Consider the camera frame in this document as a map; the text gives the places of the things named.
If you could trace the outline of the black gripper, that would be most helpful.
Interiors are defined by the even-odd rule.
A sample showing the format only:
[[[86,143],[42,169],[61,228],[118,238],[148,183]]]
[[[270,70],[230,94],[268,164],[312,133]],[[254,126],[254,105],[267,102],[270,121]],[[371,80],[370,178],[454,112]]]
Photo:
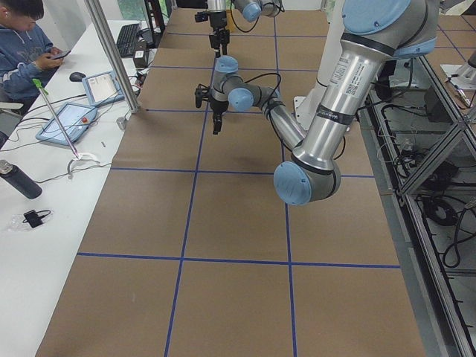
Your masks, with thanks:
[[[213,31],[209,35],[210,46],[215,51],[226,51],[230,42],[230,31],[227,29],[228,18],[225,10],[209,12],[208,18]]]
[[[218,135],[222,130],[222,116],[227,111],[227,101],[210,99],[210,108],[213,112],[213,134]]]

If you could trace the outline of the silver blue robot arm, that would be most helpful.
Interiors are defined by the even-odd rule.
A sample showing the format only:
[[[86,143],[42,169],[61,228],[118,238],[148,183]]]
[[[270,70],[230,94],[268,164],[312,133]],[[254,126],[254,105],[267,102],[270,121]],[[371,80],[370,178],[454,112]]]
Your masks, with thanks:
[[[237,9],[248,22],[255,22],[261,16],[275,17],[285,11],[282,1],[231,1],[227,7],[226,1],[206,1],[207,8],[195,16],[196,22],[200,19],[209,21],[212,32],[209,35],[210,46],[215,51],[215,56],[220,57],[228,52],[230,43],[230,26],[228,19],[233,20],[232,7]]]
[[[321,59],[321,67],[332,72],[308,128],[287,110],[277,90],[246,83],[230,56],[216,60],[210,106],[213,112],[219,105],[241,112],[257,107],[268,117],[291,151],[291,161],[274,171],[274,188],[285,203],[327,199],[341,183],[335,151],[372,82],[387,61],[434,50],[438,14],[438,1],[337,1],[327,44],[341,53]]]

